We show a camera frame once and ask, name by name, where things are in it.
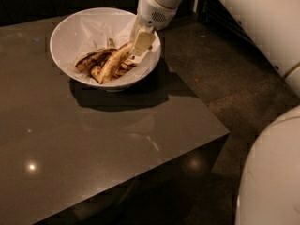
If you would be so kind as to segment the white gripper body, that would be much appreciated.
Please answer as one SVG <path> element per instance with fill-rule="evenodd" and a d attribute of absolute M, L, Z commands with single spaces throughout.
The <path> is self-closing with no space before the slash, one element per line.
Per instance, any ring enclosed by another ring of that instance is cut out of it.
<path fill-rule="evenodd" d="M 155 30 L 164 29 L 176 14 L 177 7 L 174 2 L 175 0 L 139 0 L 138 22 Z"/>

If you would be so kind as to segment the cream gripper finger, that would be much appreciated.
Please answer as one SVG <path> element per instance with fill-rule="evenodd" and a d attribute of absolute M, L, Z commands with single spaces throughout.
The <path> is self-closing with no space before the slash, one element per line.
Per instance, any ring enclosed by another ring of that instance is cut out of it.
<path fill-rule="evenodd" d="M 129 40 L 131 42 L 135 41 L 138 34 L 143 30 L 143 25 L 141 24 L 141 20 L 139 16 L 136 16 L 134 24 L 132 26 L 132 30 L 130 32 Z"/>
<path fill-rule="evenodd" d="M 152 27 L 134 28 L 130 34 L 130 53 L 142 56 L 153 44 L 156 36 Z"/>

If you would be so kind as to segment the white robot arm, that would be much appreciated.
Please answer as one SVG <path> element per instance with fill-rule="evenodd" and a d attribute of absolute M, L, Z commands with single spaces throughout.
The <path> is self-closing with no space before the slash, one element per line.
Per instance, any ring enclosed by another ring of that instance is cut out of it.
<path fill-rule="evenodd" d="M 161 31 L 172 64 L 231 135 L 212 173 L 190 159 L 190 179 L 162 199 L 147 194 L 122 225 L 300 225 L 299 0 L 218 0 L 250 37 L 219 26 L 206 45 L 193 26 Z"/>

